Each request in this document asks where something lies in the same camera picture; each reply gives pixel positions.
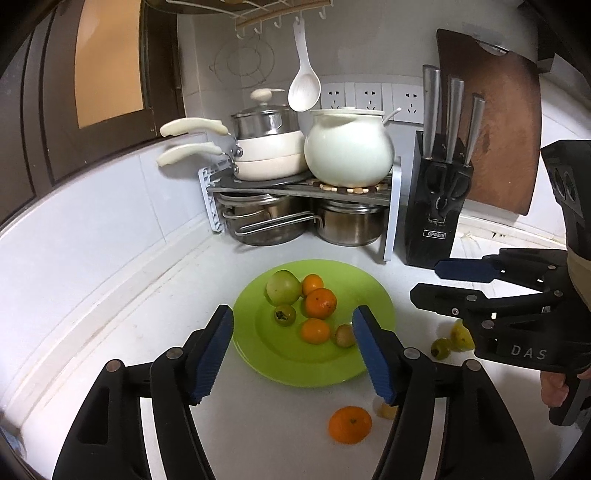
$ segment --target small green fruit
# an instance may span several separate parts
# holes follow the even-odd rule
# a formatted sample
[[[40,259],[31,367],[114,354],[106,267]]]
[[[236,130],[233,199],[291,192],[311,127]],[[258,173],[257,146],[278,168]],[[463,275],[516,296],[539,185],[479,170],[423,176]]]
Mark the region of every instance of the small green fruit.
[[[296,309],[291,305],[279,305],[273,312],[273,318],[282,327],[289,327],[297,318]]]
[[[438,338],[431,345],[431,356],[435,360],[445,360],[452,351],[452,343],[447,338]]]

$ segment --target electrical outlet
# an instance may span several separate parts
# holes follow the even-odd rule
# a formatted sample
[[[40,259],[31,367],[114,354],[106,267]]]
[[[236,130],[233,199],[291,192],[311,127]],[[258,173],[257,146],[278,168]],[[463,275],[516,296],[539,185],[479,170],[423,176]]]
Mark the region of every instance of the electrical outlet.
[[[343,108],[345,106],[345,84],[323,83],[320,91],[320,107]]]
[[[381,110],[382,84],[355,83],[355,107],[362,110]]]
[[[395,83],[392,85],[392,101],[394,108],[400,107],[402,111],[397,113],[395,122],[409,122],[412,124],[423,123],[423,87],[420,85],[405,85]]]

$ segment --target pot rack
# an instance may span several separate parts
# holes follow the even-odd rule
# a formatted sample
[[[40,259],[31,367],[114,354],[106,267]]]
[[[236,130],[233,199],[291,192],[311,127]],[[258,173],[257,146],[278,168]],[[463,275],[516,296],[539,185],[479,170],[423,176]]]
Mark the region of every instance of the pot rack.
[[[396,237],[396,225],[398,220],[398,208],[400,206],[400,189],[402,184],[402,169],[400,162],[394,163],[391,176],[387,177],[386,182],[389,188],[378,192],[356,194],[342,193],[322,190],[313,185],[303,182],[293,183],[271,188],[227,188],[219,185],[219,180],[223,176],[232,175],[230,162],[222,160],[211,166],[199,169],[199,183],[203,193],[203,201],[209,218],[209,224],[214,232],[223,232],[225,227],[223,220],[220,220],[218,208],[215,200],[215,193],[255,193],[270,195],[289,195],[294,197],[305,197],[311,199],[340,200],[344,202],[363,203],[367,205],[381,205],[388,208],[386,235],[382,236],[384,247],[383,260],[389,262],[392,260],[394,252],[394,238]]]
[[[245,29],[252,25],[255,33],[262,34],[263,22],[273,20],[276,28],[281,28],[284,15],[298,14],[300,17],[304,10],[320,9],[318,14],[322,20],[326,19],[326,7],[333,6],[333,0],[275,0],[273,2],[252,0],[220,0],[219,7],[203,5],[199,0],[166,0],[166,3],[173,5],[182,5],[184,7],[195,7],[220,12],[230,15],[235,20],[236,36],[243,40],[246,37]],[[243,11],[229,11],[224,9],[225,5],[248,4],[251,9]]]

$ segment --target white countertop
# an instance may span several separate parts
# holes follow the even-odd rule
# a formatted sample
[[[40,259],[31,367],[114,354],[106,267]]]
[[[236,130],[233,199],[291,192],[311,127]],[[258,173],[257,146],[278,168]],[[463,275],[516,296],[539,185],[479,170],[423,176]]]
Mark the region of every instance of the white countertop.
[[[507,246],[471,235],[458,240],[453,257],[480,258]],[[263,248],[238,244],[227,235],[213,236],[81,347],[23,425],[29,463],[39,473],[51,475],[70,425],[108,360],[120,358],[126,365],[149,362],[169,347],[182,345],[193,330],[207,323],[218,304],[232,306],[253,278],[277,265],[327,258],[363,268],[392,297],[397,335],[403,344],[423,352],[428,352],[435,338],[448,334],[453,319],[417,310],[409,298],[417,283],[466,286],[488,297],[527,292],[496,280],[489,285],[445,282],[430,270],[405,266],[396,255],[389,264],[378,264],[374,261],[378,248],[379,242],[368,247],[336,247],[309,233],[288,244]],[[454,353],[447,361],[459,365],[470,356]],[[517,425],[536,478],[548,478],[580,432],[549,423],[537,371],[482,363]],[[231,345],[211,395],[192,412],[218,480],[369,480],[391,427],[391,422],[373,415],[374,398],[367,374],[327,388],[277,384],[247,366]],[[152,478],[164,479],[150,400],[142,399],[141,404]],[[363,407],[374,418],[370,435],[354,446],[335,444],[326,431],[332,413],[346,405]],[[436,471],[443,422],[444,401],[438,400],[423,479],[433,478]]]

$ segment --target stainless steel pot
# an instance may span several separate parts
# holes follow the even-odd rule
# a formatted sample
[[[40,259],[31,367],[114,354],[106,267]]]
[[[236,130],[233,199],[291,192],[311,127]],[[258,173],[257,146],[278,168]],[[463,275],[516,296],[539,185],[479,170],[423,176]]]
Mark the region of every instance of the stainless steel pot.
[[[359,247],[376,241],[384,231],[384,210],[379,205],[319,200],[318,235],[335,245]]]
[[[300,129],[297,113],[287,105],[268,105],[273,92],[282,89],[257,89],[251,99],[259,105],[246,108],[232,115],[234,130],[238,140],[286,134]]]
[[[219,194],[230,235],[247,245],[265,247],[299,237],[309,221],[320,217],[309,211],[308,200],[269,194]]]

